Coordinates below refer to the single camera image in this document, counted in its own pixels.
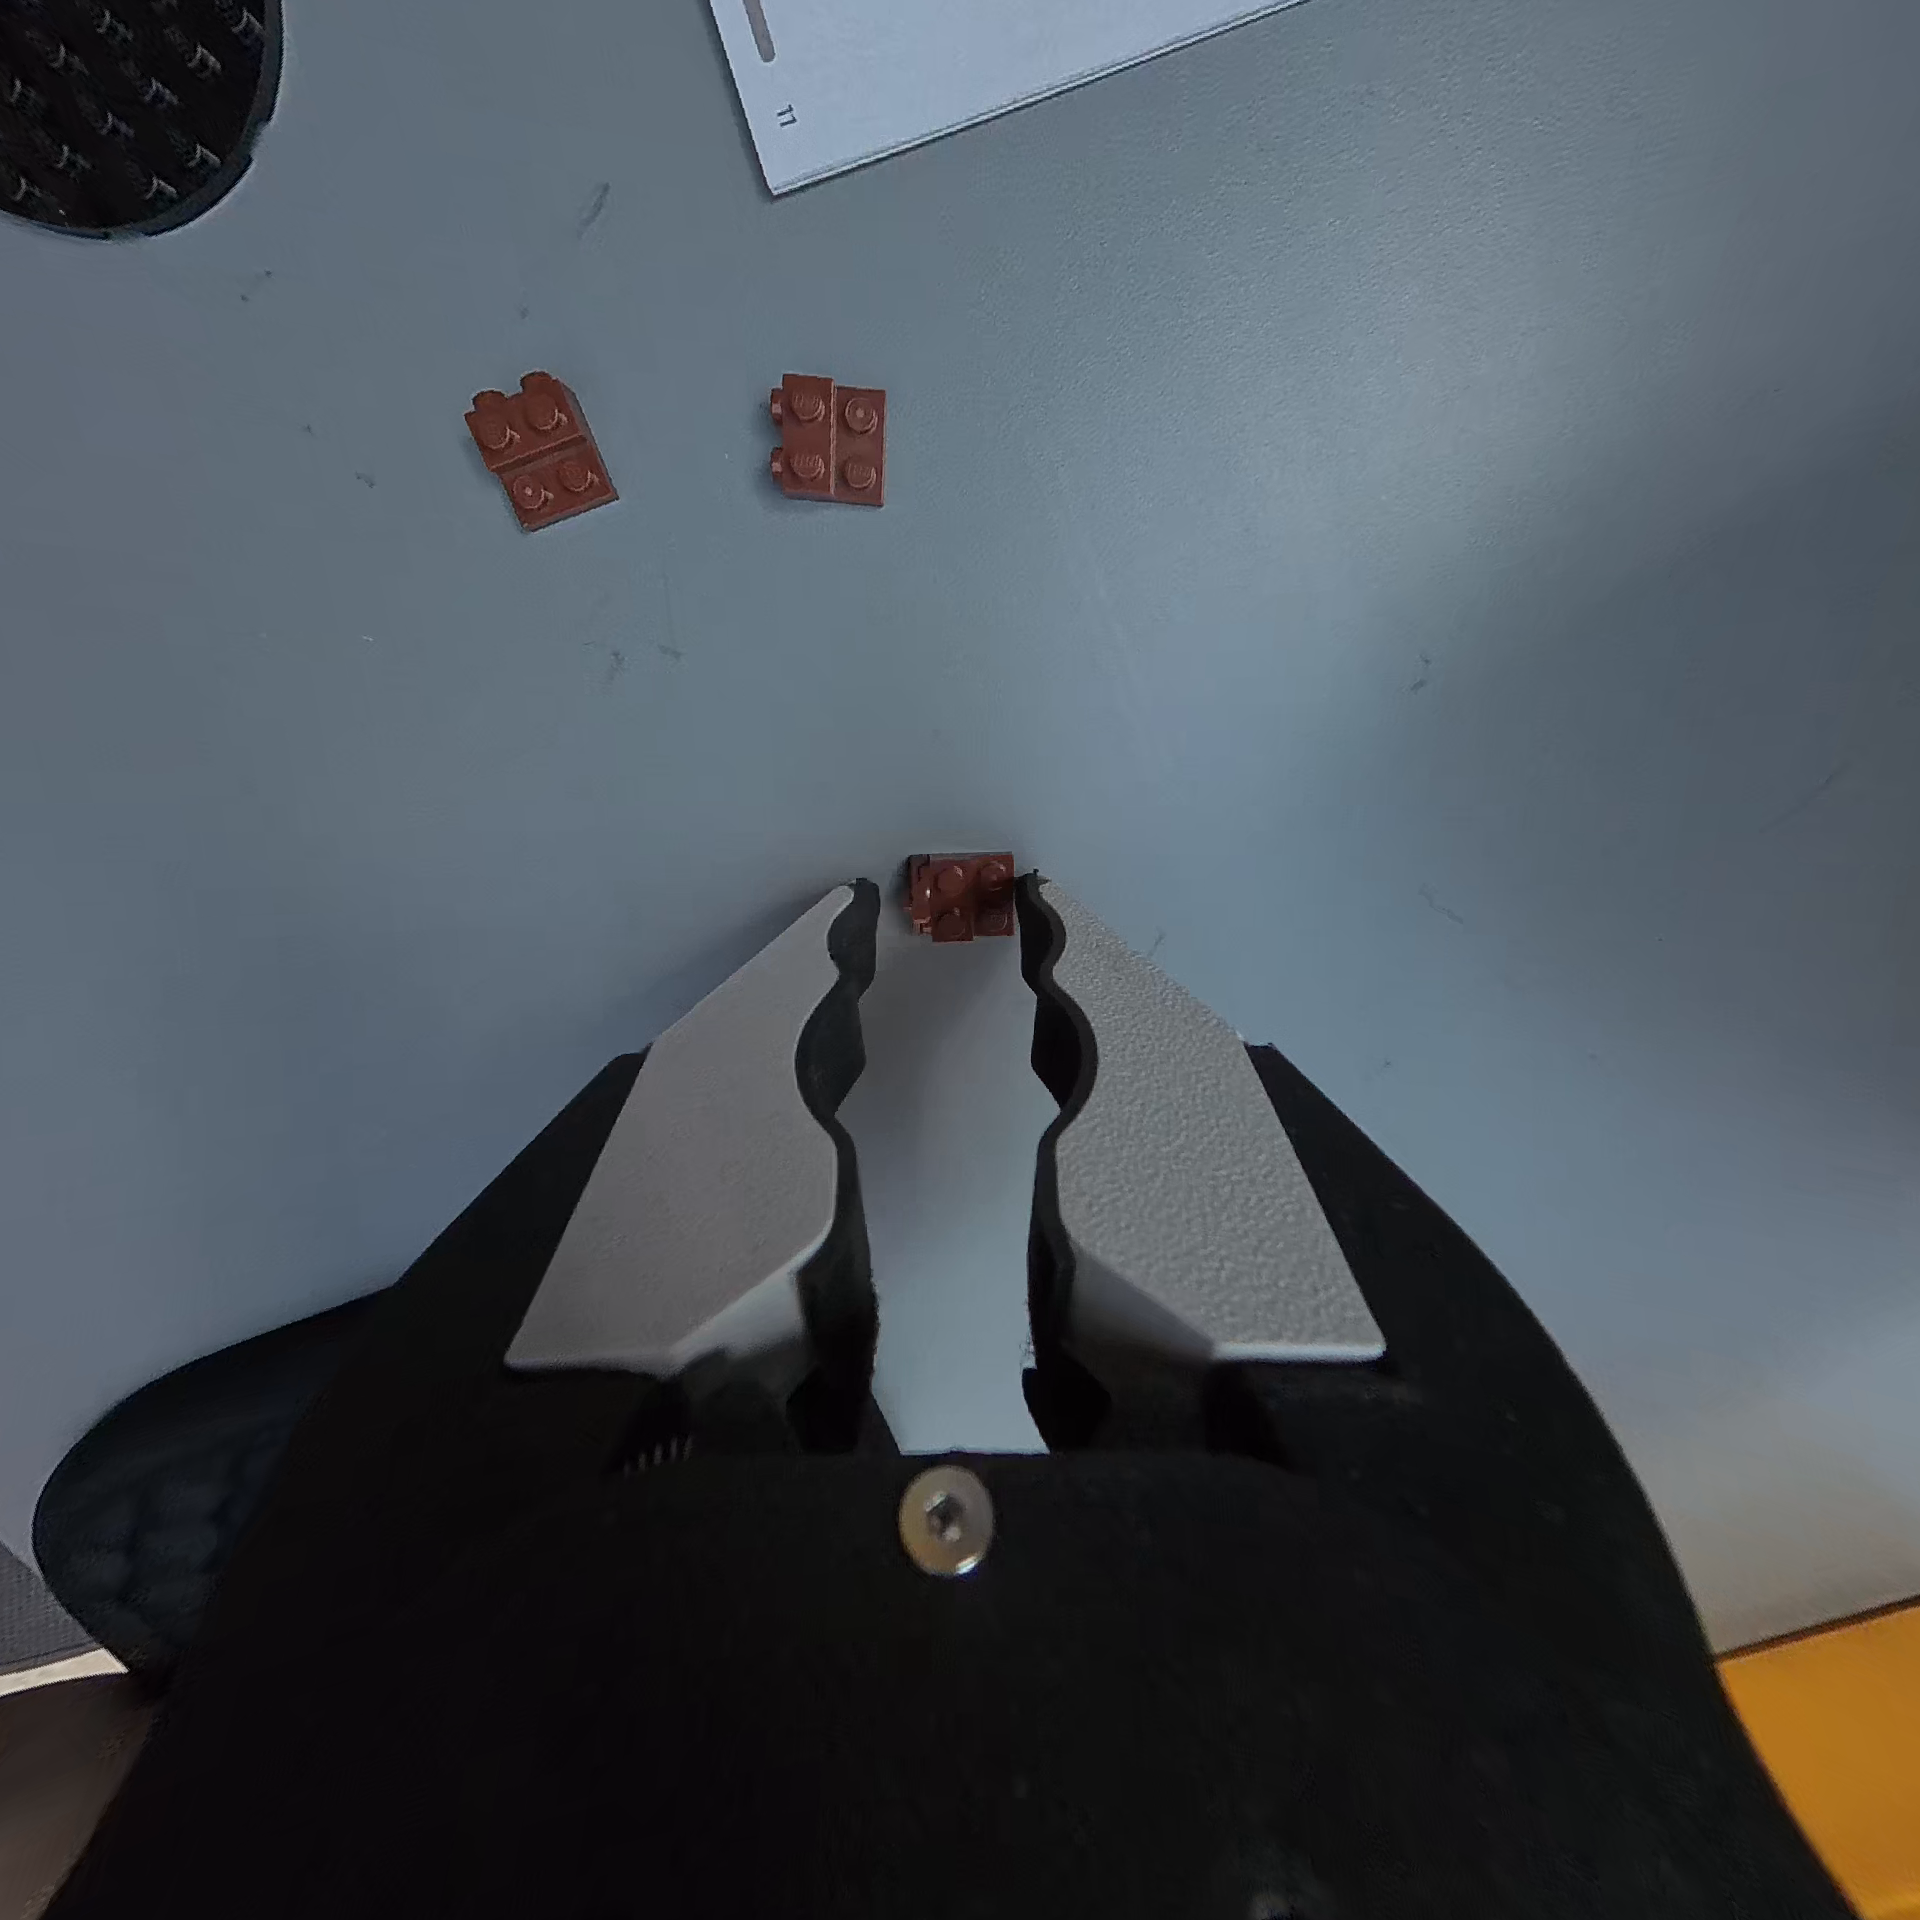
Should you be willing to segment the black carbon-pattern round object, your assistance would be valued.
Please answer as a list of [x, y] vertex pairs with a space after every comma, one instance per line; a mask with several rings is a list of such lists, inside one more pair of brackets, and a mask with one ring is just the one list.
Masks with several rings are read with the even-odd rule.
[[184, 228], [252, 166], [282, 1], [7, 1], [3, 211], [76, 239]]

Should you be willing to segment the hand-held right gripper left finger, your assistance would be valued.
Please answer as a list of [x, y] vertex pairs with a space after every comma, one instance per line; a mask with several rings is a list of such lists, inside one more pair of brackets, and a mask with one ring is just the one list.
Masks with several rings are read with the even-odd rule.
[[806, 1448], [868, 1433], [877, 1288], [839, 1110], [879, 889], [831, 887], [648, 1047], [504, 1363], [746, 1387]]

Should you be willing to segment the white printed paper sheet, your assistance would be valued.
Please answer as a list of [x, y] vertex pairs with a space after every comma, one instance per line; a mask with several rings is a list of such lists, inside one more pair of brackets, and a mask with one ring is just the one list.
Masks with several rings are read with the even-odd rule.
[[774, 199], [1161, 60], [1284, 1], [710, 1]]

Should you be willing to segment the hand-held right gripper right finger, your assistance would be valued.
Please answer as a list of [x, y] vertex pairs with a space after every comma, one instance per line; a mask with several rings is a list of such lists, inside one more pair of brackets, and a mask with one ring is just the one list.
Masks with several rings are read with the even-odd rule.
[[1021, 876], [1018, 917], [1057, 1106], [1021, 1371], [1047, 1448], [1195, 1448], [1223, 1371], [1378, 1363], [1385, 1331], [1242, 1033], [1060, 882]]

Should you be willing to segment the brown toy brick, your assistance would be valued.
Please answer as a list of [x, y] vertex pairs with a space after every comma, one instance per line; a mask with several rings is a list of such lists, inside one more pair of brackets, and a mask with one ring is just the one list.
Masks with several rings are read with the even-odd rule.
[[935, 945], [1010, 937], [1015, 882], [1010, 852], [912, 854], [902, 865], [907, 925]]
[[522, 533], [540, 533], [617, 499], [577, 395], [555, 373], [525, 371], [513, 393], [473, 393], [465, 419]]
[[883, 507], [888, 392], [786, 373], [769, 390], [779, 432], [769, 471], [788, 499]]

